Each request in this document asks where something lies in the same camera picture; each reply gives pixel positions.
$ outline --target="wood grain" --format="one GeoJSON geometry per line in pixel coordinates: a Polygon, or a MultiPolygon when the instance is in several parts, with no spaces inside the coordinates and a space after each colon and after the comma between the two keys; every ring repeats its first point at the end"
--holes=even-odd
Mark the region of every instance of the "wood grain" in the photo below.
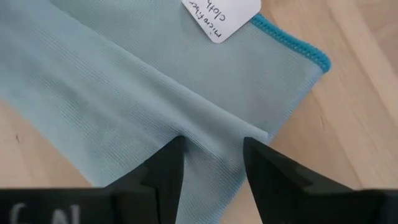
{"type": "MultiPolygon", "coordinates": [[[[272,146],[350,187],[398,188],[398,1],[263,0],[279,27],[325,51],[333,68],[272,146]]],[[[89,183],[0,103],[1,187],[89,183]]],[[[261,223],[244,184],[222,223],[261,223]]]]}

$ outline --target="microfiber cloth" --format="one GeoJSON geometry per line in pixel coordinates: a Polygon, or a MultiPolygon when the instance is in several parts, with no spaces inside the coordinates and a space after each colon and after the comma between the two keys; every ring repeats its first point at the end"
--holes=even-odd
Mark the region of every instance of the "microfiber cloth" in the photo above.
{"type": "Polygon", "coordinates": [[[188,139],[177,223],[218,223],[330,67],[261,15],[214,44],[179,0],[1,0],[0,97],[94,186],[188,139]]]}

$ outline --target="blue stitched edge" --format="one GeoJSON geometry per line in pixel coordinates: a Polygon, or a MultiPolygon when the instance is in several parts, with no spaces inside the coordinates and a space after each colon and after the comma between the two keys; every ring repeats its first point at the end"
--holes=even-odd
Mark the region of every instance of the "blue stitched edge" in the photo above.
{"type": "Polygon", "coordinates": [[[321,50],[302,40],[298,40],[290,34],[285,33],[273,23],[269,22],[261,14],[255,15],[250,22],[266,34],[273,37],[275,40],[278,40],[281,44],[302,54],[304,57],[319,65],[323,73],[329,71],[331,67],[330,59],[321,50]]]}

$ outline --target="white label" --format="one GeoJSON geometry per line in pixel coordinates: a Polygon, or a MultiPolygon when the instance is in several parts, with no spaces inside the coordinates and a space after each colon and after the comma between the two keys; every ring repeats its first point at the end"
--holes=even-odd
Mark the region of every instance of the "white label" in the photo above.
{"type": "Polygon", "coordinates": [[[222,43],[255,16],[261,0],[181,0],[214,43],[222,43]]]}

